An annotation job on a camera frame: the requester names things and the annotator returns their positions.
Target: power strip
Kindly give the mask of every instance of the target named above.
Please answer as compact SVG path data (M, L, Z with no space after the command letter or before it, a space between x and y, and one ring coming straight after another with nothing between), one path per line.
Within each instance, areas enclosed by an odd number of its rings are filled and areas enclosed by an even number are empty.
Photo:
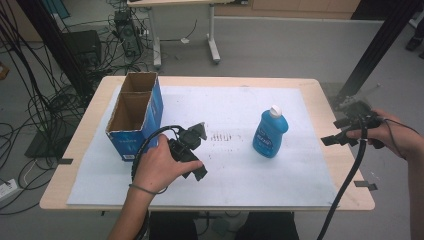
M16 185L15 179L11 179L7 183L8 184L3 183L0 186L0 202L19 191L19 188Z

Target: gray floor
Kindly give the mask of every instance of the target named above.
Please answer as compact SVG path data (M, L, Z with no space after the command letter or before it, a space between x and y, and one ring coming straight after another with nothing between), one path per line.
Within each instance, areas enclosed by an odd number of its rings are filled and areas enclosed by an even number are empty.
M164 42L163 67L159 73L172 76L314 78L321 83L344 83L380 26L381 22L366 21L217 18L215 34L222 58L218 65L210 59L204 40L186 45ZM418 58L418 52L424 47L413 53L404 50L412 34L413 28L407 26L362 89L371 89L380 83L379 90L367 97L372 106L392 112L408 125L424 132L421 124L424 112L420 104L424 99L424 60ZM11 67L7 79L0 81L0 122L17 127L28 118L25 112L28 94L8 55L1 54L0 57ZM48 89L43 77L39 81L42 89ZM18 137L10 160L1 169L1 178L17 178L29 161L23 152L34 133L35 129L29 128ZM378 186L377 191L372 191L376 207L373 211L336 212L325 239L409 239L406 163L386 149L368 148L360 169L366 180ZM13 212L36 203L43 190L24 193L16 203L0 213ZM117 214L106 212L101 216L99 211L45 211L36 207L21 214L0 216L0 238L104 239ZM246 216L246 213L235 218L224 213L216 214L230 221L229 230L237 230ZM325 212L296 213L300 238L316 238L325 216ZM198 231L203 231L204 220L197 221L197 225ZM221 237L210 226L201 239L232 239L233 236L233 233L227 232Z

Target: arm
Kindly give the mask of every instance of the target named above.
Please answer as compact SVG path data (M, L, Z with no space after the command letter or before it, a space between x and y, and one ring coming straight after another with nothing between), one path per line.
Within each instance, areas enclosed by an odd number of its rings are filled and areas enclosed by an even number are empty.
M386 119L400 120L382 110L375 112ZM360 138L361 131L349 131L350 138ZM424 239L424 138L400 124L387 121L380 127L369 129L368 138L382 141L393 153L408 163L411 239Z
M168 139L159 135L156 148L143 155L133 184L151 192L159 192L180 175L201 167L201 161L176 162L169 151ZM136 188L129 188L121 214L108 239L133 239L143 225L150 202L155 195Z

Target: desk leg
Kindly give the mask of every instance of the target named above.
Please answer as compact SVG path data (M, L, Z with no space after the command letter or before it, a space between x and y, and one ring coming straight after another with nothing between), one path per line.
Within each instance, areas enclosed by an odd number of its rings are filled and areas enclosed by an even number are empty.
M218 48L216 47L215 38L214 38L214 17L215 17L215 6L214 4L209 5L209 34L207 34L209 48L211 49L212 59L215 63L221 61L221 57L218 53Z
M160 40L159 40L159 37L156 35L153 9L146 8L146 10L149 16L150 34L152 36L152 41L153 41L153 66L155 66L156 69L159 69L162 66L162 59L160 55Z

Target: white bottle cap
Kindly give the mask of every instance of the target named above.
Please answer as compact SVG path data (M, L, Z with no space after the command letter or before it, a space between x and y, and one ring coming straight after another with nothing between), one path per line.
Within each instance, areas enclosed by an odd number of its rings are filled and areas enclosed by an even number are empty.
M281 114L283 114L283 111L281 110L281 108L279 106L272 105L271 109L269 110L269 114L273 118L279 118L281 116Z

